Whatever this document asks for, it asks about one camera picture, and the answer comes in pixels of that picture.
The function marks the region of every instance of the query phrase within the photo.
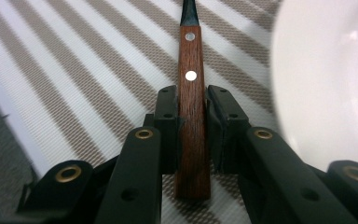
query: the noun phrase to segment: white plate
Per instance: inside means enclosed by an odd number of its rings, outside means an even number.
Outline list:
[[[286,0],[272,83],[283,137],[304,162],[358,161],[358,0]]]

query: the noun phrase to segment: metal rivet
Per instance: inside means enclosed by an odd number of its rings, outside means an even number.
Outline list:
[[[146,139],[153,136],[153,132],[148,129],[142,129],[136,132],[135,136],[140,139]]]
[[[187,41],[192,41],[192,40],[194,40],[196,38],[196,35],[194,35],[193,33],[187,33],[186,35],[185,35],[185,39],[187,40]]]
[[[63,175],[64,172],[67,171],[73,171],[74,173],[71,175]],[[78,178],[81,174],[81,169],[77,165],[70,165],[65,168],[62,168],[57,174],[56,174],[56,180],[60,183],[67,183],[70,182],[76,178]]]
[[[188,72],[186,72],[185,77],[189,81],[194,81],[197,78],[197,73],[194,71],[188,71]]]
[[[266,130],[256,130],[255,131],[255,135],[259,138],[263,138],[263,139],[270,139],[272,137],[272,133],[266,131]]]
[[[342,171],[348,177],[358,181],[358,167],[356,166],[344,166]]]

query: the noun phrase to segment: knife handle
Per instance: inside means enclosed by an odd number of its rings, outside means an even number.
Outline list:
[[[210,159],[206,147],[202,39],[197,25],[180,27],[178,106],[183,121],[179,131],[182,154],[175,174],[174,196],[207,200],[211,197]]]

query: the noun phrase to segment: wooden handle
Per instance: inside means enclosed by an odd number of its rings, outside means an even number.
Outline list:
[[[182,155],[175,175],[174,195],[178,199],[207,200],[211,197],[211,178],[205,136],[201,29],[181,26],[180,36],[178,104],[179,117],[183,120],[179,132]]]

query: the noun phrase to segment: tablecloth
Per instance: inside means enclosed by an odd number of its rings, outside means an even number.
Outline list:
[[[199,0],[207,85],[231,91],[253,125],[278,131],[269,50],[273,0]],[[181,1],[0,0],[0,113],[43,175],[119,154],[129,130],[177,81]],[[212,199],[177,202],[163,176],[162,223],[250,223],[235,175]]]

